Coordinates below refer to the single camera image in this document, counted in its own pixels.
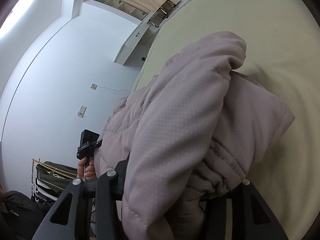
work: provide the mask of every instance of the window light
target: window light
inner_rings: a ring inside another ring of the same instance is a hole
[[[17,23],[21,16],[28,10],[32,2],[33,0],[19,0],[16,3],[0,28],[0,38],[2,38]]]

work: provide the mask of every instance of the hand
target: hand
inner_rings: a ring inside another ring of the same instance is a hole
[[[87,163],[87,160],[88,158],[84,157],[82,160],[78,162],[77,170],[78,170],[79,178],[82,179],[84,177],[87,180],[96,179],[97,176],[96,176],[96,170],[94,168],[94,160],[90,161],[89,166],[85,169],[85,172],[84,172],[84,166]]]

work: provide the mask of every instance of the green bag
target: green bag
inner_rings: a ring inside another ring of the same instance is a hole
[[[44,162],[44,164],[72,174],[71,175],[69,173],[66,173],[66,176],[64,176],[62,174],[49,170],[48,168],[45,168],[40,164],[36,166],[37,180],[47,185],[58,195],[60,195],[62,191],[66,188],[66,186],[77,176],[77,169],[75,168],[52,162]]]

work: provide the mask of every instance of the jacket sleeve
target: jacket sleeve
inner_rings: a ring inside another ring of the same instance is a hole
[[[173,239],[165,212],[202,161],[223,106],[230,70],[245,59],[234,33],[211,34],[170,59],[150,89],[124,185],[122,223],[129,239]]]

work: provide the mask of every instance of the beige bed sheet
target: beige bed sheet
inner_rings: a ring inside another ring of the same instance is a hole
[[[247,42],[240,72],[296,115],[249,178],[289,239],[301,240],[320,211],[320,29],[301,0],[192,0],[161,28],[134,89],[185,45],[224,30]]]

